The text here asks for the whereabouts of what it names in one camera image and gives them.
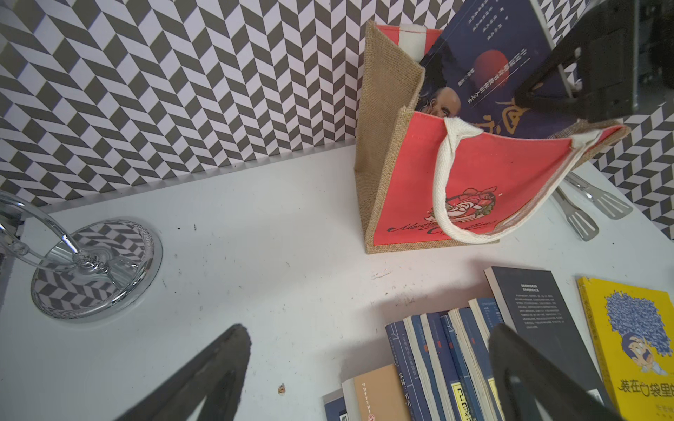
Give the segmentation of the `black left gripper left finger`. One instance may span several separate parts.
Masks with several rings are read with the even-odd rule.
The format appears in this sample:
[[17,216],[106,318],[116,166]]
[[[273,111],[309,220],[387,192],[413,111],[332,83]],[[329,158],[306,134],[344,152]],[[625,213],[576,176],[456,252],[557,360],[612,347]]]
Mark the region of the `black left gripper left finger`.
[[235,324],[119,419],[233,420],[250,356],[249,333]]

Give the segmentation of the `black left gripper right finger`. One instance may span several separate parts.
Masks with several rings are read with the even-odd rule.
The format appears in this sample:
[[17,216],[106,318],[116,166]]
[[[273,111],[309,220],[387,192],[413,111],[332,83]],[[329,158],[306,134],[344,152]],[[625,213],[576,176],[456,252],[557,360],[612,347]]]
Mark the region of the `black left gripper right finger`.
[[488,342],[505,420],[609,420],[611,411],[505,324]]

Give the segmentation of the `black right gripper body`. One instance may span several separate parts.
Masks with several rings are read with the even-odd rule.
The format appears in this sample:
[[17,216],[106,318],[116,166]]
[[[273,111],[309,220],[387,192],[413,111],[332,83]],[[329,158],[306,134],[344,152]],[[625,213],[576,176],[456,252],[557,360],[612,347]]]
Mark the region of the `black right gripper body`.
[[579,24],[584,119],[651,114],[672,100],[672,1],[590,1]]

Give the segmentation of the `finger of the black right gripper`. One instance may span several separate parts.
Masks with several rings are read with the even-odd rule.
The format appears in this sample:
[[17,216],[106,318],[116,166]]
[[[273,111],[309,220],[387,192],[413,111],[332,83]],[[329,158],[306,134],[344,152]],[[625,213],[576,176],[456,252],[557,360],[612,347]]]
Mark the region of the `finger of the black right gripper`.
[[516,89],[516,105],[589,123],[636,112],[639,3],[594,1]]

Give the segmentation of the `dark portrait cover book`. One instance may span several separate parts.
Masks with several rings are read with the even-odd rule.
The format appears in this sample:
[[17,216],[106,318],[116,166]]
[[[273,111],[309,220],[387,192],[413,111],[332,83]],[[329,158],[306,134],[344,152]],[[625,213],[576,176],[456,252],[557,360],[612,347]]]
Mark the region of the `dark portrait cover book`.
[[537,2],[467,1],[421,60],[425,78],[416,110],[459,117],[500,136],[551,138],[577,119],[521,107],[514,97],[552,48]]

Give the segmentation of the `red burlap Christmas bag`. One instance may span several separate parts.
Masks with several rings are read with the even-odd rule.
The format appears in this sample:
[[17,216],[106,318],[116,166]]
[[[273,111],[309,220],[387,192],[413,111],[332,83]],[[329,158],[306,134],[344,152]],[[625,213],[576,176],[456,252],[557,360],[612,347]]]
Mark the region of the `red burlap Christmas bag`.
[[368,253],[495,243],[526,224],[570,172],[629,134],[579,122],[516,139],[414,109],[424,71],[366,26],[355,177]]

